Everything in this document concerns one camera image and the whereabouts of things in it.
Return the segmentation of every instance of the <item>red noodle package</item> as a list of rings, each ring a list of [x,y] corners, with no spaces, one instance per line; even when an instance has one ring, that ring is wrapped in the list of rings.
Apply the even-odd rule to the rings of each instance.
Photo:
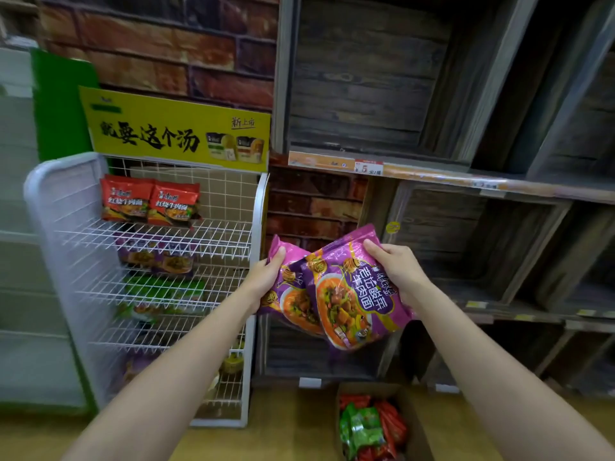
[[[403,329],[412,320],[397,288],[363,248],[380,246],[372,224],[333,241],[301,263],[306,288],[334,348],[351,351]]]
[[[311,307],[301,270],[304,257],[309,252],[281,241],[276,235],[269,248],[268,262],[280,247],[286,248],[286,256],[272,289],[261,299],[259,313],[273,313],[305,332],[322,335],[323,331],[318,316]]]

